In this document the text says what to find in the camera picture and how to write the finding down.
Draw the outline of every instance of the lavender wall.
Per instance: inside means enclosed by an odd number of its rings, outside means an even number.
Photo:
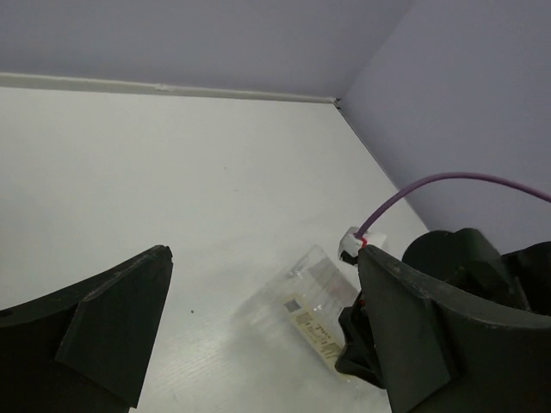
[[[0,0],[0,71],[341,96],[412,0]]]
[[[344,114],[399,186],[470,170],[551,192],[550,22],[549,0],[417,0]],[[501,250],[551,239],[551,205],[508,189],[437,183],[410,201],[430,228],[478,227]]]

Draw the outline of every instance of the cable connector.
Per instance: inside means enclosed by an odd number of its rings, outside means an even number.
[[[351,226],[338,244],[338,258],[350,265],[358,265],[358,252],[363,247],[370,244],[382,249],[387,240],[386,235],[369,231],[363,237],[357,238],[357,232],[358,227]]]

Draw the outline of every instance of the barcode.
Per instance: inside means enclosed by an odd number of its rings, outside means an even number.
[[[287,311],[289,312],[295,312],[297,310],[300,310],[302,307],[299,303],[296,302],[296,299],[292,299],[291,301],[285,303],[285,308],[287,308]]]

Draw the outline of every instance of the white table surface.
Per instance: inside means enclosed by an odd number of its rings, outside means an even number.
[[[0,309],[166,244],[139,412],[341,411],[269,354],[240,365],[232,317],[394,192],[332,105],[0,88]],[[396,256],[426,231],[405,202],[374,229]]]

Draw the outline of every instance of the black plastic part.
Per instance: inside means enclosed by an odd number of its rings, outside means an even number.
[[[483,299],[530,310],[517,276],[478,230],[428,232],[408,247],[402,262]]]
[[[362,315],[362,306],[363,299],[360,294],[353,306],[343,309],[338,318],[343,329],[345,345],[343,353],[337,359],[335,369],[384,389],[371,326],[369,320]]]
[[[520,270],[535,257],[538,269],[519,280],[551,297],[548,243],[500,260]],[[373,246],[360,251],[359,272],[394,413],[551,411],[551,317],[477,297]]]
[[[172,272],[164,246],[0,311],[0,411],[136,407]]]
[[[348,252],[343,251],[341,253],[341,260],[346,262],[347,264],[356,266],[358,265],[358,257],[357,256],[351,256]]]

